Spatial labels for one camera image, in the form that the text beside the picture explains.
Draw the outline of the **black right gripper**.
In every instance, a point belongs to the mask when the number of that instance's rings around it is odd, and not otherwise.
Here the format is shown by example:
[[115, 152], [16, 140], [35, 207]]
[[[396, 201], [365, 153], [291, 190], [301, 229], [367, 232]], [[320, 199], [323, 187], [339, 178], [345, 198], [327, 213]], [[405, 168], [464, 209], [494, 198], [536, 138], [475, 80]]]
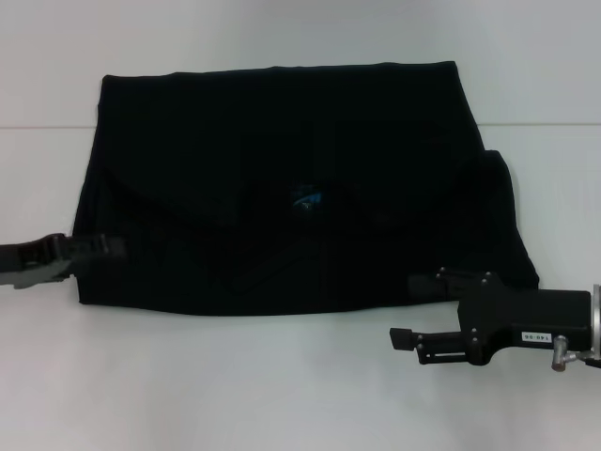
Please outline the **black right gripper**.
[[508, 348], [551, 350], [552, 364], [592, 362], [592, 293], [513, 289], [492, 272], [440, 267], [408, 277], [411, 299], [460, 299], [461, 333], [391, 328], [395, 350], [416, 351], [421, 365], [487, 365]]

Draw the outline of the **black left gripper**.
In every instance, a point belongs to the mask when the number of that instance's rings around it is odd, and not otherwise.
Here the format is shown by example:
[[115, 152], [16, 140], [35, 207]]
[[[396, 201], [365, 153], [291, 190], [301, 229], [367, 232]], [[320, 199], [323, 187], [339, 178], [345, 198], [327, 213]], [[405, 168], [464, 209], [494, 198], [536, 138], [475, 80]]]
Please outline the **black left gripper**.
[[73, 262], [122, 260], [127, 256], [122, 238], [99, 234], [70, 237], [52, 234], [36, 241], [1, 246], [1, 285], [31, 288], [70, 277]]

